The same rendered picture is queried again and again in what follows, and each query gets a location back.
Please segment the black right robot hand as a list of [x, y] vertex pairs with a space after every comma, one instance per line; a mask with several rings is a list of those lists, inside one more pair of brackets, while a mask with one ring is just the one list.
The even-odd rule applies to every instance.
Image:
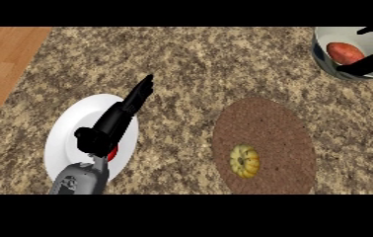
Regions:
[[356, 76], [368, 76], [373, 73], [373, 27], [354, 30], [346, 43], [353, 44], [362, 50], [365, 58], [350, 65], [341, 65], [338, 70]]

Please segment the brown round placemat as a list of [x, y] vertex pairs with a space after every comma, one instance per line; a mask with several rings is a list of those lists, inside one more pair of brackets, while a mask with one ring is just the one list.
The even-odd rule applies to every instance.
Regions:
[[[231, 169], [231, 151], [254, 147], [260, 170], [241, 178]], [[245, 98], [222, 112], [213, 132], [213, 156], [222, 179], [235, 194], [307, 194], [316, 176], [316, 153], [303, 120], [264, 98]]]

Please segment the yellow ribbed squash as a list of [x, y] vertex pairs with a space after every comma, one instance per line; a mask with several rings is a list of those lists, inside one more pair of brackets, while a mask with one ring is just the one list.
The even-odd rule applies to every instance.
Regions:
[[244, 179], [259, 173], [260, 155], [248, 144], [238, 144], [231, 151], [231, 170]]

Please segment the white bowl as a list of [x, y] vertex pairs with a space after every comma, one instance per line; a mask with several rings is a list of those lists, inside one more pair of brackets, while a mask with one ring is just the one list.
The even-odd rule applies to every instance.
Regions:
[[316, 27], [313, 31], [313, 59], [328, 74], [346, 80], [373, 80], [373, 73], [368, 76], [356, 76], [344, 71], [340, 71], [338, 68], [341, 67], [341, 64], [332, 60], [326, 52], [326, 46], [331, 42], [346, 42], [351, 32], [360, 28], [365, 27]]

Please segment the white round plate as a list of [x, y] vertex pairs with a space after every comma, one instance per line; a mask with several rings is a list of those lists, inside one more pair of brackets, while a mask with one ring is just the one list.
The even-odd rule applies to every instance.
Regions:
[[[111, 94], [98, 94], [82, 99], [62, 113], [46, 143], [45, 165], [52, 180], [64, 168], [74, 163], [92, 163], [93, 159], [77, 149], [74, 132], [80, 127], [93, 127], [110, 107], [123, 98]], [[126, 134], [119, 144], [119, 152], [108, 162], [110, 179], [113, 181], [124, 170], [136, 150], [139, 139], [139, 120], [133, 118]]]

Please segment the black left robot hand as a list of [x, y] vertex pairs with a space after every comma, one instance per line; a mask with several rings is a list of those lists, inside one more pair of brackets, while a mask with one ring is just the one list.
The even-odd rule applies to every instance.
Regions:
[[110, 107], [93, 127], [80, 127], [76, 130], [77, 149], [82, 152], [98, 157], [108, 156], [152, 93], [154, 75], [149, 74], [126, 99]]

